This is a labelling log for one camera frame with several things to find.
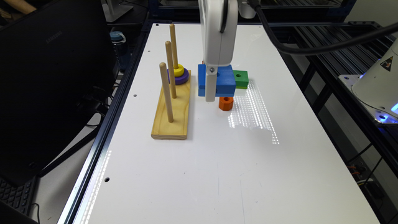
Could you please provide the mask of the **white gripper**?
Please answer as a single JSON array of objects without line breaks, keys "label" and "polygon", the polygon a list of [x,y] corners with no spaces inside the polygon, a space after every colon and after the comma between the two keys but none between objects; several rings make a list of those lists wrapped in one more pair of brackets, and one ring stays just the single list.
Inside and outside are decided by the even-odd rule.
[{"label": "white gripper", "polygon": [[203,61],[206,68],[205,100],[214,102],[217,67],[228,66],[233,58],[238,22],[237,0],[199,0],[203,42]]}]

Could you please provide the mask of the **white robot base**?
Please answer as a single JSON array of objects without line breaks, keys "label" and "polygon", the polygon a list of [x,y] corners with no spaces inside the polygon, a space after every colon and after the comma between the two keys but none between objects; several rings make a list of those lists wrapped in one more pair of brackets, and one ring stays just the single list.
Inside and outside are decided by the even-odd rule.
[{"label": "white robot base", "polygon": [[364,74],[339,79],[376,123],[397,124],[397,42]]}]

